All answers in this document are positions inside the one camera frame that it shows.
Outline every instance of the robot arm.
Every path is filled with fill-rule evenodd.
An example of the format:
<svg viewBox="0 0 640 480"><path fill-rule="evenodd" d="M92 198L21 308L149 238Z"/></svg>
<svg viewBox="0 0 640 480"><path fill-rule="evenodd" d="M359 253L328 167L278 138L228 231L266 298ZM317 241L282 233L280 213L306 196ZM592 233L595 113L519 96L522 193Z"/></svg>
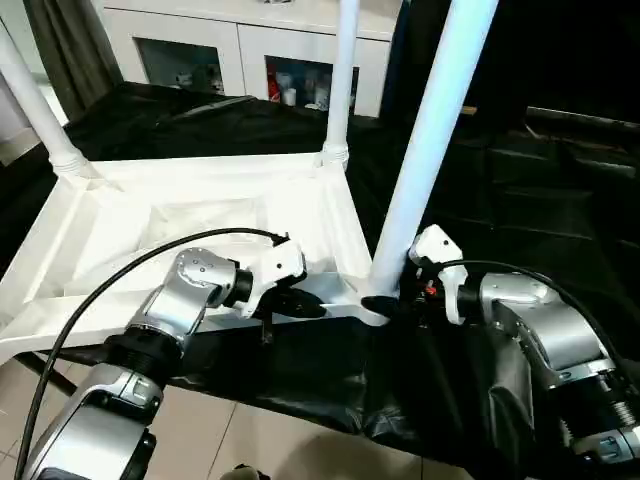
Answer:
<svg viewBox="0 0 640 480"><path fill-rule="evenodd" d="M462 251L432 225L416 238L409 257L425 266L460 260ZM438 281L450 323L473 316L519 342L576 455L597 465L640 459L637 394L589 322L555 290L521 274L471 275L461 265L441 270Z"/></svg>
<svg viewBox="0 0 640 480"><path fill-rule="evenodd" d="M105 363L92 368L40 437L23 478L143 478L155 448L147 426L206 309L224 305L248 318L277 282L304 274L304 258L291 241L247 270L202 248L180 252L124 333L106 340Z"/></svg>

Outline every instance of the cabinet glass door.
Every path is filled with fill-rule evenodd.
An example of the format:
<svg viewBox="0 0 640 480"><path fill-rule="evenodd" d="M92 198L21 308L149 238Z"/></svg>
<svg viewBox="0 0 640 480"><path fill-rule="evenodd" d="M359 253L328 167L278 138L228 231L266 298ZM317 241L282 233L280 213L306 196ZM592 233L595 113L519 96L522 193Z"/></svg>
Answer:
<svg viewBox="0 0 640 480"><path fill-rule="evenodd" d="M236 24L111 8L104 17L125 80L245 94Z"/></svg>
<svg viewBox="0 0 640 480"><path fill-rule="evenodd" d="M335 35L238 25L247 95L325 110L338 42ZM378 116L389 43L356 39L352 108Z"/></svg>
<svg viewBox="0 0 640 480"><path fill-rule="evenodd" d="M218 49L136 38L149 83L224 95Z"/></svg>
<svg viewBox="0 0 640 480"><path fill-rule="evenodd" d="M290 106L329 110L333 65L276 56L265 56L269 100ZM360 69L353 69L351 109L355 107Z"/></svg>

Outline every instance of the white pole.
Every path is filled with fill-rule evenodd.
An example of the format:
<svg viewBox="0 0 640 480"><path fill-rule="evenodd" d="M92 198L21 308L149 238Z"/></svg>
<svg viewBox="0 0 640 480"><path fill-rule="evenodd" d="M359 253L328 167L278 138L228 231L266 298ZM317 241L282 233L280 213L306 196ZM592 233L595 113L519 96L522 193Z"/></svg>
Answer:
<svg viewBox="0 0 640 480"><path fill-rule="evenodd" d="M324 161L340 162L345 167L349 159L347 124L349 122L349 106L351 104L353 57L356 49L359 11L360 0L340 1L338 51L331 77L327 139L322 147Z"/></svg>
<svg viewBox="0 0 640 480"><path fill-rule="evenodd" d="M42 96L31 72L0 21L0 72L20 104L42 143L57 174L79 174L88 161L69 141L55 115Z"/></svg>
<svg viewBox="0 0 640 480"><path fill-rule="evenodd" d="M429 81L369 274L378 295L395 295L498 0L452 0Z"/></svg>

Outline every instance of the black tablecloth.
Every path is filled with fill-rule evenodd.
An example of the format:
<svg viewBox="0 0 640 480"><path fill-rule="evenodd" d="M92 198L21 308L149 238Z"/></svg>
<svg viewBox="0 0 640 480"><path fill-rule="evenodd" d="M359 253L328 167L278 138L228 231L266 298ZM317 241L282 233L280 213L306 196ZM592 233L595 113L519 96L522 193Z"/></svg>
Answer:
<svg viewBox="0 0 640 480"><path fill-rule="evenodd" d="M248 100L173 118L220 99L124 84L67 131L94 161L321 148L320 112ZM370 119L350 125L347 178L372 251L409 134ZM459 125L424 222L439 223L467 258L515 263L567 286L634 368L640 361L635 148ZM0 170L0 272L54 182L42 146ZM64 354L86 364L100 356L97 348ZM561 471L554 459L564 458L555 448L557 418L532 385L519 348L480 327L434 321L429 329L402 322L372 328L337 318L278 325L267 349L255 328L205 333L172 383L463 465L476 478L551 477Z"/></svg>

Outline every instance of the red object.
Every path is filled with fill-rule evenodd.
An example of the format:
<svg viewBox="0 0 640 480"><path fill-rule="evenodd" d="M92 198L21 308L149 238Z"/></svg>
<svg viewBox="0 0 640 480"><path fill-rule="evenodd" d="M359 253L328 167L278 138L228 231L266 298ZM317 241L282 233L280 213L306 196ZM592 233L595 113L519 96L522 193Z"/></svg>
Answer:
<svg viewBox="0 0 640 480"><path fill-rule="evenodd" d="M280 89L276 82L276 72L273 65L267 65L267 86L269 91L269 101L280 103Z"/></svg>

